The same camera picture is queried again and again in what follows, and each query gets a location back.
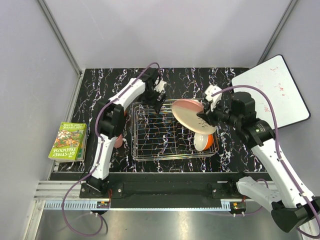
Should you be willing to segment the pink cream floral plate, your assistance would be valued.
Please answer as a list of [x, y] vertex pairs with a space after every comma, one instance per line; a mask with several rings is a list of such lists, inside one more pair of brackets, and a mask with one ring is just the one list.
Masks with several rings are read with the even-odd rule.
[[181, 125], [194, 133], [213, 134], [217, 128], [197, 116], [203, 110], [204, 106], [196, 99], [178, 99], [171, 105], [172, 114]]

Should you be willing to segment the orange white bowl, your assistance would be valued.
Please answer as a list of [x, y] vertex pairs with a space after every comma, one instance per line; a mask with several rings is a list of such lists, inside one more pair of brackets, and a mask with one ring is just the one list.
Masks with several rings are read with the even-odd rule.
[[213, 145], [214, 139], [212, 134], [195, 133], [193, 144], [197, 151], [202, 152], [209, 149]]

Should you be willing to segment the pink plastic cup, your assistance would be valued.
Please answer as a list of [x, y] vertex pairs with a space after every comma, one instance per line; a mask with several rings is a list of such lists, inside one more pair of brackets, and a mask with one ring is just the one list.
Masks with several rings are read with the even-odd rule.
[[123, 144], [123, 136], [120, 134], [115, 141], [114, 148], [118, 149], [122, 146], [122, 144]]

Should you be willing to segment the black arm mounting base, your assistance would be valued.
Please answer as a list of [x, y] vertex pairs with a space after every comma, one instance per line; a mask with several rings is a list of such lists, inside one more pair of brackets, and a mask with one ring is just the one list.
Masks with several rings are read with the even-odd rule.
[[114, 199], [123, 199], [133, 195], [194, 195], [213, 198], [228, 190], [234, 193], [236, 180], [243, 177], [257, 178], [253, 172], [112, 172], [102, 184], [102, 192], [84, 183], [79, 197], [84, 199], [111, 196]]

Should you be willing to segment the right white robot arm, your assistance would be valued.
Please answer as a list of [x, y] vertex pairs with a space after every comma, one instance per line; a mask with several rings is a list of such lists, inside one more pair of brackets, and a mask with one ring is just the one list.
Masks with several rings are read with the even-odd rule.
[[239, 179], [227, 185], [228, 195], [241, 195], [257, 202], [268, 212], [273, 221], [284, 232], [320, 220], [320, 198], [315, 196], [300, 180], [281, 151], [278, 130], [257, 118], [255, 100], [248, 92], [239, 91], [232, 95], [231, 107], [221, 104], [222, 91], [204, 94], [204, 110], [197, 114], [211, 126], [219, 122], [235, 128], [237, 135], [257, 156], [267, 170], [278, 194], [266, 185], [261, 185], [250, 176], [240, 174]]

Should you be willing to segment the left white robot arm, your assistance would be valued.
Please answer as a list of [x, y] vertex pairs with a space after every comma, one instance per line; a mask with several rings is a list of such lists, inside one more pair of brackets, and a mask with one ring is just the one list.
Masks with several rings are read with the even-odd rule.
[[94, 123], [96, 152], [93, 165], [85, 179], [95, 197], [103, 198], [108, 193], [110, 161], [116, 141], [126, 125], [125, 111], [132, 102], [138, 100], [159, 113], [166, 99], [166, 84], [160, 77], [159, 69], [145, 68], [98, 108]]

